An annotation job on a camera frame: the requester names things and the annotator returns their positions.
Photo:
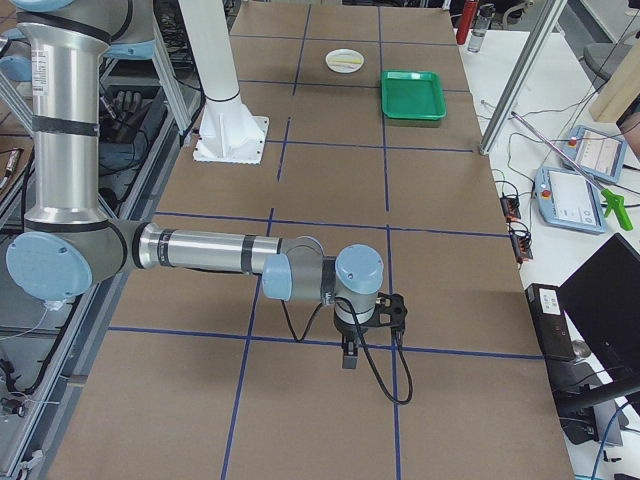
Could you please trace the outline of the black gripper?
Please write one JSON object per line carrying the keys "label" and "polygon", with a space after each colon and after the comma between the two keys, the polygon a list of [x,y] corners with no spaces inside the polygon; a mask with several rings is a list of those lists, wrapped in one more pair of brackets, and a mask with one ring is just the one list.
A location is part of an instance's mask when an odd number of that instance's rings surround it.
{"label": "black gripper", "polygon": [[358,347],[362,345],[356,325],[343,321],[338,316],[333,319],[334,326],[341,333],[342,368],[353,370],[357,367]]}

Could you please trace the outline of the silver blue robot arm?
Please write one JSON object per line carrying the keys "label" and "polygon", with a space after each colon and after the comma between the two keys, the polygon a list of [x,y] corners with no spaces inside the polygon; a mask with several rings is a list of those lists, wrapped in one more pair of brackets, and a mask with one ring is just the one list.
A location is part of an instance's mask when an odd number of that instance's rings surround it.
{"label": "silver blue robot arm", "polygon": [[99,66],[108,52],[154,54],[152,3],[20,1],[16,8],[31,46],[36,200],[6,253],[14,282],[55,302],[133,269],[257,275],[268,298],[332,306],[343,364],[354,367],[382,310],[383,262],[373,248],[351,245],[330,257],[310,237],[163,229],[100,210]]}

